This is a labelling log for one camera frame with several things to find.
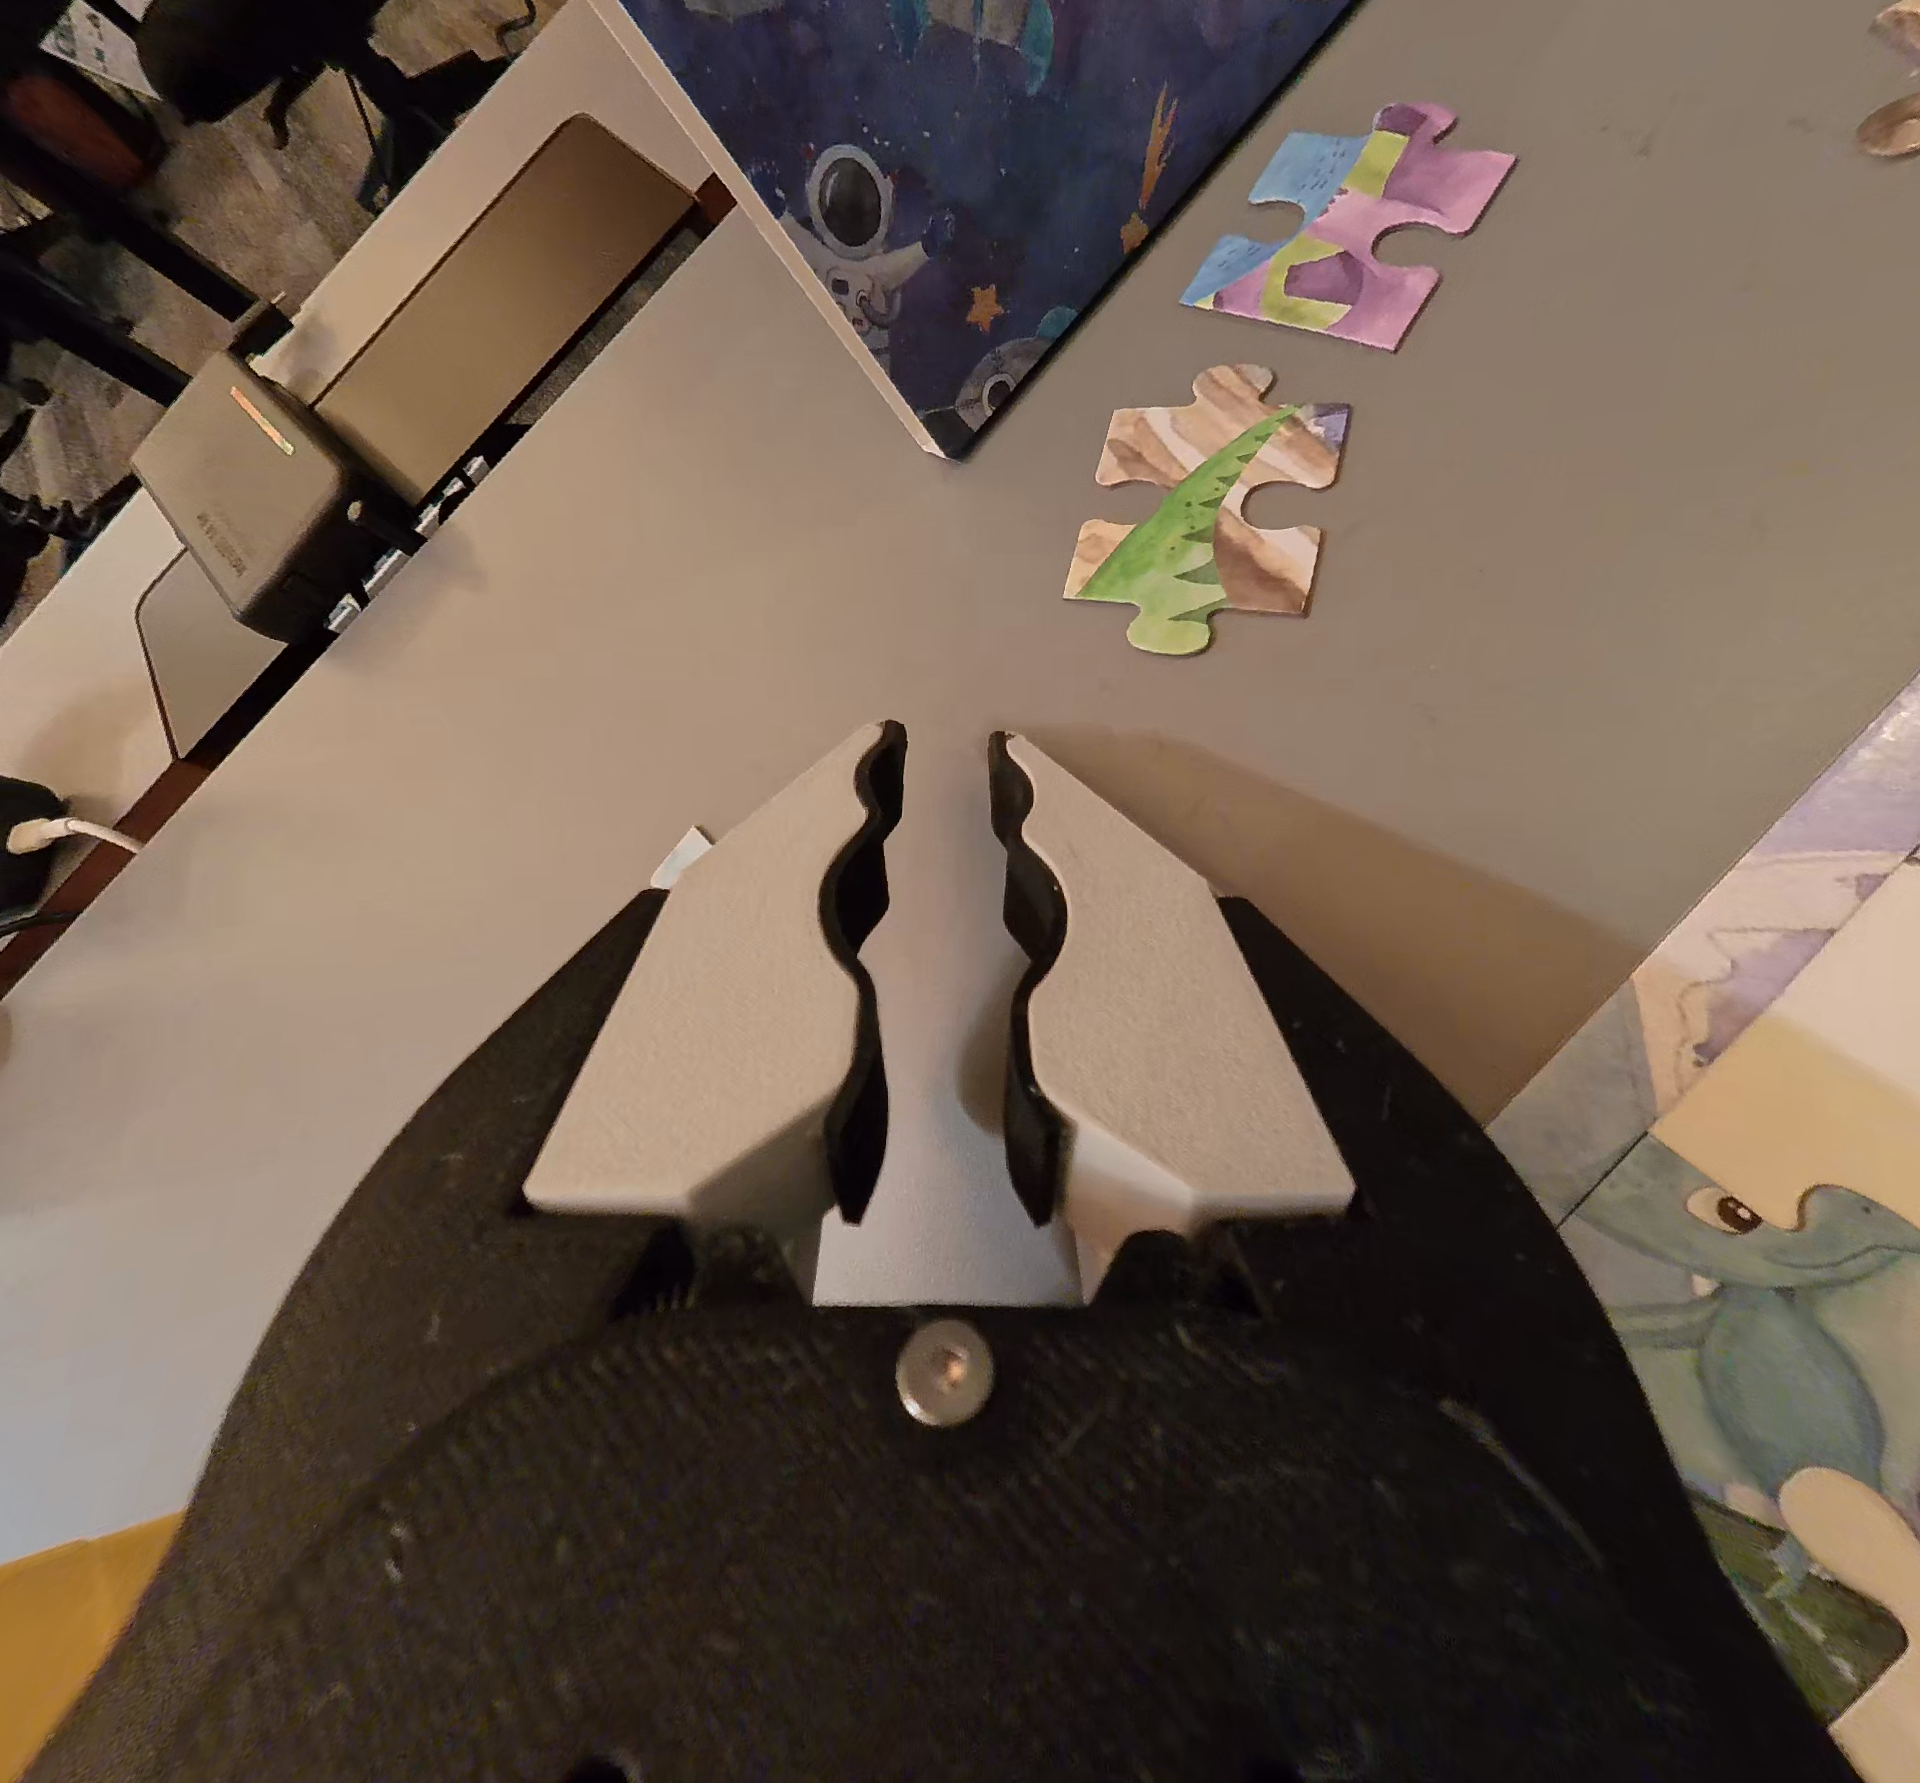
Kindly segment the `purple blue yellow puzzle piece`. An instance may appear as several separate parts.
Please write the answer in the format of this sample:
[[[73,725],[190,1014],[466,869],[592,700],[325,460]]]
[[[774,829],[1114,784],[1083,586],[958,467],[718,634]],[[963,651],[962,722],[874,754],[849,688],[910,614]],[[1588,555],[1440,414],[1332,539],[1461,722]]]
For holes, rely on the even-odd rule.
[[[1298,211],[1298,225],[1277,240],[1222,233],[1182,303],[1395,352],[1442,276],[1380,260],[1380,240],[1468,233],[1519,166],[1511,151],[1456,143],[1456,123],[1448,107],[1392,100],[1363,134],[1288,131],[1246,200]]]

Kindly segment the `illustrated puzzle box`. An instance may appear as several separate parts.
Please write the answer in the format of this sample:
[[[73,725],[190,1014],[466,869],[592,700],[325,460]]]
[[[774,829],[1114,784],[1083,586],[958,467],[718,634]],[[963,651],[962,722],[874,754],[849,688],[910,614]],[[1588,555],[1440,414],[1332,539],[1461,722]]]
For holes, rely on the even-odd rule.
[[[1358,0],[589,0],[966,454]]]

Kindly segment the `dark grey charger box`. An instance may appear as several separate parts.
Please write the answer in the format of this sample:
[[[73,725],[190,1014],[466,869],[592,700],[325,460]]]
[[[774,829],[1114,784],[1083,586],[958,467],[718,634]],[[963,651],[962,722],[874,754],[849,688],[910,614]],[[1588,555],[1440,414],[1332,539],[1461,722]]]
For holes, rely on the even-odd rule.
[[[322,419],[243,355],[209,355],[132,451],[232,617],[278,643],[319,631],[384,539],[352,515],[395,492]]]

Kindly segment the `green tail brown puzzle piece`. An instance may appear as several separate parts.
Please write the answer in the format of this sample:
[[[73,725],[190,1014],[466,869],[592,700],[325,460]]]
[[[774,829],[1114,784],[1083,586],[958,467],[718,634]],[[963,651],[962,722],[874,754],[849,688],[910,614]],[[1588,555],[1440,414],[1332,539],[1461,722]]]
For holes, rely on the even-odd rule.
[[[1325,534],[1264,527],[1250,515],[1267,486],[1323,492],[1341,475],[1352,406],[1284,403],[1273,369],[1231,361],[1201,369],[1182,405],[1114,410],[1094,478],[1153,485],[1140,521],[1089,520],[1063,595],[1132,610],[1127,640],[1164,657],[1212,644],[1225,611],[1305,617]]]

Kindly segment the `scattered loose puzzle pieces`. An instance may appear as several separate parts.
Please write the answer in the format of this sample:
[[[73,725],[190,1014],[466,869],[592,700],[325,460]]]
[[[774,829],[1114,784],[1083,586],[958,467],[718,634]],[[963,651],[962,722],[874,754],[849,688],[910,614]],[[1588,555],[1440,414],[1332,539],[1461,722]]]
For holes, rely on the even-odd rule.
[[[1876,15],[1871,30],[1919,78],[1919,0],[1894,0]],[[1857,129],[1857,143],[1878,157],[1906,157],[1919,154],[1919,90],[1895,97],[1866,115]]]

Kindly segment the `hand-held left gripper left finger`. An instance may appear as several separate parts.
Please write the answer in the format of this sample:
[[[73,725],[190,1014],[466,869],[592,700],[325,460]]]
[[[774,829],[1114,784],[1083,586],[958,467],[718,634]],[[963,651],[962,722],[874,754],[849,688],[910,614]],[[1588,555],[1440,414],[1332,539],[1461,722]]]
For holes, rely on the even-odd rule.
[[[905,765],[905,725],[867,722],[675,878],[522,1185],[534,1210],[862,1222],[890,1088],[861,948]]]

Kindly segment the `dinosaur puzzle board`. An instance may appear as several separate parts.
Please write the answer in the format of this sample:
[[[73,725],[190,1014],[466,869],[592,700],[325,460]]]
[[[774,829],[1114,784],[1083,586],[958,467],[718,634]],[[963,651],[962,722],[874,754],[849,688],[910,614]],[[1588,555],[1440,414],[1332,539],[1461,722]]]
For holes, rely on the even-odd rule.
[[[1866,1195],[1916,1225],[1916,1519],[1829,1469],[1800,1472],[1779,1514],[1758,1517],[1908,1630],[1894,1668],[1822,1728],[1858,1779],[1916,1779],[1916,682],[1494,1124],[1608,1317],[1620,1292],[1637,1290],[1640,1258],[1579,1212],[1645,1133],[1776,1225],[1801,1224],[1819,1187]]]

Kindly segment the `white neighbouring desk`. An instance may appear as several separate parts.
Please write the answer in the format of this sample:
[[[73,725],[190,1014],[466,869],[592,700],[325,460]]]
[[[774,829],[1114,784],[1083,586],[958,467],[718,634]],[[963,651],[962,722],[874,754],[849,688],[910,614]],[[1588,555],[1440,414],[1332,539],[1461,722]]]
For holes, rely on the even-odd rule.
[[[589,0],[566,0],[373,229],[306,298],[268,367],[317,399],[433,264],[506,191],[540,143],[588,115],[689,192],[714,166]],[[134,605],[179,555],[145,499],[127,503],[74,574],[2,648],[6,773],[56,786],[114,822],[169,762]]]

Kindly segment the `yellow box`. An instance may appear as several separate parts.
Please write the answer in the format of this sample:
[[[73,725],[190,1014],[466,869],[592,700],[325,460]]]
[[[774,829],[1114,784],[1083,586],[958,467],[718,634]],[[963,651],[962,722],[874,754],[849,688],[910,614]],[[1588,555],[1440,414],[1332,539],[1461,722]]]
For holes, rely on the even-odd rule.
[[[2,1779],[21,1779],[127,1628],[183,1514],[2,1565]]]

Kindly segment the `black office chair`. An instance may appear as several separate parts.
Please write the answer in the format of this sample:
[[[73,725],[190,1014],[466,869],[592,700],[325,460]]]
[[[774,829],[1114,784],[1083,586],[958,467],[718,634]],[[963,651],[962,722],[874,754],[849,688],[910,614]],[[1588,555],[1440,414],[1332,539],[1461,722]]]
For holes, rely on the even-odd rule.
[[[159,99],[185,123],[215,123],[269,93],[286,145],[292,102],[326,67],[341,69],[380,115],[405,111],[405,78],[373,46],[386,0],[153,0],[134,46]]]

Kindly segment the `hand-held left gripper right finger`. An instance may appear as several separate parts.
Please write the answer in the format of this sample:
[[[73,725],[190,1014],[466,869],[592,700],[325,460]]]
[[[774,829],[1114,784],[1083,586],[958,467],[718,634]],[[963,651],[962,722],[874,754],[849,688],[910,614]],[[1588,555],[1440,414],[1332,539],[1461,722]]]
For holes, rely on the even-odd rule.
[[[1003,1140],[1029,1215],[1125,1243],[1343,1214],[1354,1172],[1212,882],[1020,733],[991,736],[991,798],[1025,956]]]

